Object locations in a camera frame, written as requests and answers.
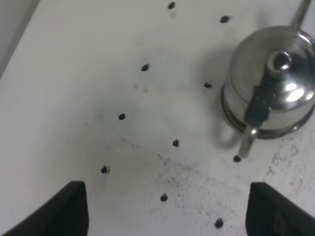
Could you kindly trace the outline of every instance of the kettle lid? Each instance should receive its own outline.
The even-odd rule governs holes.
[[[247,37],[234,52],[230,82],[236,93],[250,102],[265,71],[273,83],[272,110],[291,110],[315,101],[314,39],[291,26],[261,29]]]

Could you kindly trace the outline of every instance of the brown stain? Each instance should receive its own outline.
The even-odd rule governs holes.
[[[176,11],[172,11],[171,14],[169,14],[169,16],[171,18],[175,18],[175,17],[177,17],[177,12]]]

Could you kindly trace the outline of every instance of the black plastic part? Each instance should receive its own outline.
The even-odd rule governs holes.
[[[263,182],[251,184],[248,236],[313,236],[315,219]]]
[[[245,122],[252,127],[261,126],[269,117],[273,97],[273,91],[269,88],[255,87],[252,100],[245,112]]]
[[[86,236],[88,228],[85,183],[72,181],[3,236]]]

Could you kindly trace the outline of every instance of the stainless steel kettle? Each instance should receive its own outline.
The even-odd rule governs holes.
[[[300,30],[311,0],[303,0],[289,26],[259,30],[235,50],[222,90],[223,110],[244,132],[239,156],[256,138],[293,132],[311,116],[315,101],[315,40]]]

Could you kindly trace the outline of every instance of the white table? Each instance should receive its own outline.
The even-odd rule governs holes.
[[[299,1],[169,3],[41,1],[0,80],[0,233],[71,180],[86,183],[91,236],[246,235],[252,181],[315,215],[315,117],[234,163],[220,104],[238,43],[288,24]]]

